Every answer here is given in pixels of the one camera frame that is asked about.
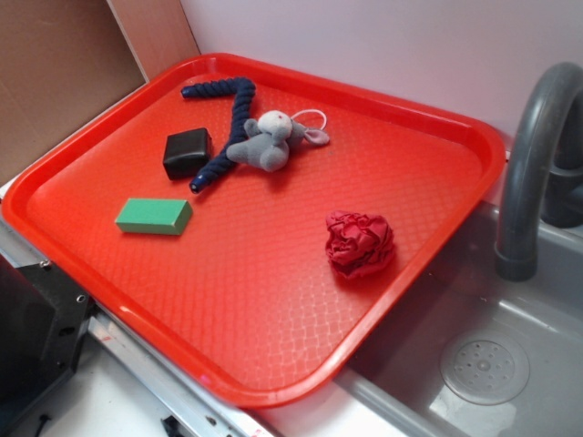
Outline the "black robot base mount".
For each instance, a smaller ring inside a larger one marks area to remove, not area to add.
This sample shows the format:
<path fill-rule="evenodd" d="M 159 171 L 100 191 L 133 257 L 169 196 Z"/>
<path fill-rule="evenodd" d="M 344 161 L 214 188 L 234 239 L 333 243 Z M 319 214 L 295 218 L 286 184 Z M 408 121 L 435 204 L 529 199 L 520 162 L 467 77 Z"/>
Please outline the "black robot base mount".
<path fill-rule="evenodd" d="M 55 264 L 1 260 L 1 431 L 77 370 L 93 301 Z"/>

